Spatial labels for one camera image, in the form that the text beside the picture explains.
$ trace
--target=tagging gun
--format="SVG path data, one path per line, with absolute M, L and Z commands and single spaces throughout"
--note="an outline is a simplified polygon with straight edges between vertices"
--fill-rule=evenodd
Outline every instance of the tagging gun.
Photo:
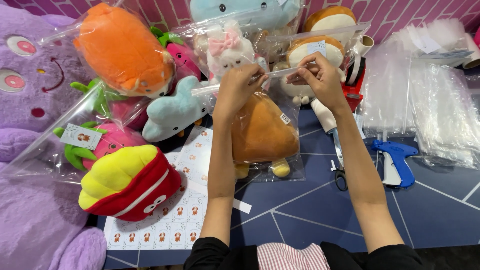
M 374 140 L 372 150 L 381 151 L 385 157 L 384 185 L 406 189 L 415 183 L 415 176 L 405 159 L 416 155 L 417 149 L 395 142 Z

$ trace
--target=striped shirt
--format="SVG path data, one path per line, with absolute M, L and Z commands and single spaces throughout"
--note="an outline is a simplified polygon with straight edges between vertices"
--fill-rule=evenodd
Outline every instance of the striped shirt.
M 303 250 L 271 243 L 257 248 L 260 270 L 330 270 L 322 249 L 311 244 Z

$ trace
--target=navy blue table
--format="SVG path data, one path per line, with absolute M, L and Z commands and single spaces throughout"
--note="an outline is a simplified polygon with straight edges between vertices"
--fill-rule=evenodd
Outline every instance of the navy blue table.
M 211 126 L 205 117 L 203 126 Z M 330 168 L 335 155 L 312 110 L 300 111 L 300 143 L 307 181 L 238 183 L 235 198 L 252 205 L 250 214 L 233 210 L 231 247 L 286 243 L 296 249 L 322 241 L 351 252 L 367 248 L 348 192 L 340 192 Z M 159 144 L 179 152 L 185 137 Z M 392 141 L 417 146 L 412 138 Z M 376 153 L 371 152 L 376 161 Z M 383 177 L 383 160 L 378 170 Z M 407 159 L 416 176 L 408 190 L 386 188 L 388 207 L 405 243 L 414 248 L 475 245 L 480 240 L 480 171 L 454 167 L 430 168 L 421 157 Z M 105 217 L 99 217 L 103 229 Z M 105 269 L 182 264 L 190 250 L 108 251 Z

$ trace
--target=pink brick wall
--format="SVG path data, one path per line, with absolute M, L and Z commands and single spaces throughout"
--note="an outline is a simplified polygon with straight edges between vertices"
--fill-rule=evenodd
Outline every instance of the pink brick wall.
M 35 15 L 60 14 L 78 18 L 100 0 L 5 0 L 10 6 L 24 8 Z M 163 31 L 191 21 L 183 0 L 127 0 L 150 24 Z M 305 20 L 328 6 L 352 9 L 360 23 L 370 22 L 368 35 L 377 42 L 404 26 L 431 22 L 436 18 L 459 18 L 467 31 L 480 24 L 480 0 L 305 0 Z

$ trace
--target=cardboard tube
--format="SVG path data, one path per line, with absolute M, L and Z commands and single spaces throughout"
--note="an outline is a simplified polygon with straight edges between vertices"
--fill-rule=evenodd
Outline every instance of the cardboard tube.
M 361 57 L 365 57 L 368 51 L 375 45 L 373 38 L 369 36 L 363 36 L 361 42 L 357 43 L 357 48 Z
M 473 51 L 473 54 L 466 58 L 462 66 L 464 69 L 474 68 L 480 65 L 480 49 L 473 41 L 473 38 L 470 34 L 465 33 L 465 39 L 467 40 L 468 49 Z

